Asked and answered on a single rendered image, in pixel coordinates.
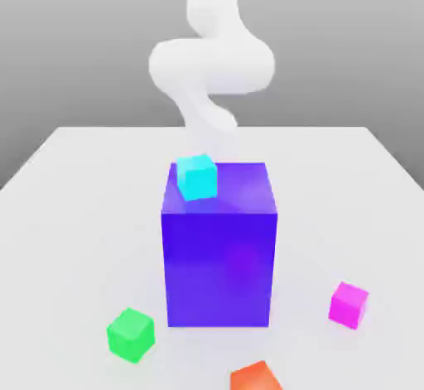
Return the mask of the small cyan cube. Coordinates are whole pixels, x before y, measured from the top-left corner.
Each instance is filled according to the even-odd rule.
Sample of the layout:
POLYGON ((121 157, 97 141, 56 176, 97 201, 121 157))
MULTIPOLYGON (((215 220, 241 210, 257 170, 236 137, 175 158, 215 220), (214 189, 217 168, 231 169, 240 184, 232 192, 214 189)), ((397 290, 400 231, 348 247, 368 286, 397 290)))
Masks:
POLYGON ((214 198, 218 194, 218 168, 206 154, 178 158, 176 179, 185 201, 214 198))

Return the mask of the small green cube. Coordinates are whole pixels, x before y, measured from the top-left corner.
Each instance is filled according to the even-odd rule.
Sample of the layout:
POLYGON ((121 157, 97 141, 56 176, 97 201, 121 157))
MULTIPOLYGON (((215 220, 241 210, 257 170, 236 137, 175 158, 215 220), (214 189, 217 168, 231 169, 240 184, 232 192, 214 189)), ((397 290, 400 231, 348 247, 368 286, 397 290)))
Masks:
POLYGON ((155 344, 154 321, 132 308, 124 310, 108 327, 109 350, 130 363, 138 363, 155 344))

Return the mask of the small magenta cube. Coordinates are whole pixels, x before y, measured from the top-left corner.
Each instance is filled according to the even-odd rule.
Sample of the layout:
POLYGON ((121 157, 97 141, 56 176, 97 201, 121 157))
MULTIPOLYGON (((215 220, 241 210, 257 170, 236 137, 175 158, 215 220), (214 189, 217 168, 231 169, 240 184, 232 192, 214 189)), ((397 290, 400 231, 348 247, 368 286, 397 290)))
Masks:
POLYGON ((341 282, 331 297, 329 319, 357 330, 363 319, 368 297, 369 293, 364 289, 341 282))

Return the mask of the small orange cube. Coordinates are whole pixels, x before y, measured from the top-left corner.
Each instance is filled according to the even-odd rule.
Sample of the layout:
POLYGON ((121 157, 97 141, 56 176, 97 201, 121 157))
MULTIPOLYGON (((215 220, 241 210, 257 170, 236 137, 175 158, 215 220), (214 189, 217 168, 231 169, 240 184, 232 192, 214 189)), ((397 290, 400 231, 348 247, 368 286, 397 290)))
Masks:
POLYGON ((230 390, 283 390, 265 361, 259 361, 230 374, 230 390))

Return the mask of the large purple box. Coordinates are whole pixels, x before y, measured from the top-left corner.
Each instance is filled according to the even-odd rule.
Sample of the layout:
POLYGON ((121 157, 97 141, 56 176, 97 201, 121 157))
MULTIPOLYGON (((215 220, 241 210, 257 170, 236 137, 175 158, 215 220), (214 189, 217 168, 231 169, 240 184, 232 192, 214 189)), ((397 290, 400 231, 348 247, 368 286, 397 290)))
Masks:
POLYGON ((186 201, 171 166, 161 208, 170 327, 266 327, 277 207, 262 162, 220 163, 218 194, 186 201))

